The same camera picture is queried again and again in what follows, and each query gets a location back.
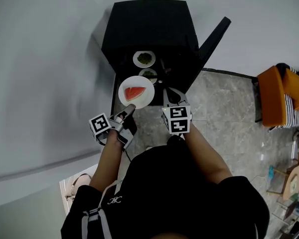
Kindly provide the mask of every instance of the white wall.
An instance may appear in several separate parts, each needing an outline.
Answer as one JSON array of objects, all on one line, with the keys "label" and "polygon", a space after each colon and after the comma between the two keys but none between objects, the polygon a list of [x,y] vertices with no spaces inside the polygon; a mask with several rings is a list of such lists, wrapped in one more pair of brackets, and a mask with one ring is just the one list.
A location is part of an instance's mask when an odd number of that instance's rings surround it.
[{"label": "white wall", "polygon": [[0,0],[0,204],[101,151],[88,119],[112,102],[114,71],[91,38],[102,14],[95,0]]},{"label": "white wall", "polygon": [[200,45],[224,16],[232,20],[206,67],[251,76],[279,62],[299,67],[299,0],[185,1]]},{"label": "white wall", "polygon": [[59,184],[0,206],[0,239],[57,239],[65,220]]}]

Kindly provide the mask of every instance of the black cabinet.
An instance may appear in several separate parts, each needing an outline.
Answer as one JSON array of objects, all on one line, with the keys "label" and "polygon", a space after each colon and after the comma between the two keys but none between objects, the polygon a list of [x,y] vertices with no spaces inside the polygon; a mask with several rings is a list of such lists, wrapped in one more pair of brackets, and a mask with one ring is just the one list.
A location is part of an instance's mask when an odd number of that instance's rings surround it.
[{"label": "black cabinet", "polygon": [[114,4],[105,31],[102,51],[121,81],[138,75],[136,51],[151,50],[157,72],[151,105],[162,105],[165,86],[184,93],[216,48],[227,27],[224,18],[204,44],[198,41],[186,1],[134,0]]}]

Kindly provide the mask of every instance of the black shirt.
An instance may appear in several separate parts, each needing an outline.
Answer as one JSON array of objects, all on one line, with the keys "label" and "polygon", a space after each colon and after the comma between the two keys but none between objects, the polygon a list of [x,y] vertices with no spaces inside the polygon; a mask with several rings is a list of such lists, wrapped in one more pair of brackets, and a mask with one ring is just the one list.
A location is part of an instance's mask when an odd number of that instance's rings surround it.
[{"label": "black shirt", "polygon": [[[102,201],[113,239],[149,239],[160,233],[188,238],[264,238],[268,207],[247,178],[207,182],[184,142],[154,147],[135,157],[114,195]],[[84,211],[98,207],[102,193],[81,186],[61,229],[80,239]],[[88,223],[88,238],[103,238],[100,219]]]}]

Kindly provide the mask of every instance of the person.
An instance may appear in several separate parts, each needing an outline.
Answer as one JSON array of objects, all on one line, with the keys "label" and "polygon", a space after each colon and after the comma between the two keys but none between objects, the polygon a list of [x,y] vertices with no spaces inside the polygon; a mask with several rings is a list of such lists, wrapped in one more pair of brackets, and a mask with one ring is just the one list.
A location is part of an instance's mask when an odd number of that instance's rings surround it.
[{"label": "person", "polygon": [[90,185],[78,189],[61,229],[72,239],[263,239],[269,210],[246,177],[232,176],[199,130],[172,136],[130,163],[119,192],[123,144],[115,130]]}]

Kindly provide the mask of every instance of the orange chair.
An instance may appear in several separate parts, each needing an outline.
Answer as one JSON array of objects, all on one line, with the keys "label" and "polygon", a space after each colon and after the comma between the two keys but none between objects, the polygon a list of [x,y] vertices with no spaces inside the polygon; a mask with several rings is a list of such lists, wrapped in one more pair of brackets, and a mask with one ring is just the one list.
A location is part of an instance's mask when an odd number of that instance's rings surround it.
[{"label": "orange chair", "polygon": [[258,75],[263,125],[286,124],[286,103],[283,82],[276,66]]}]

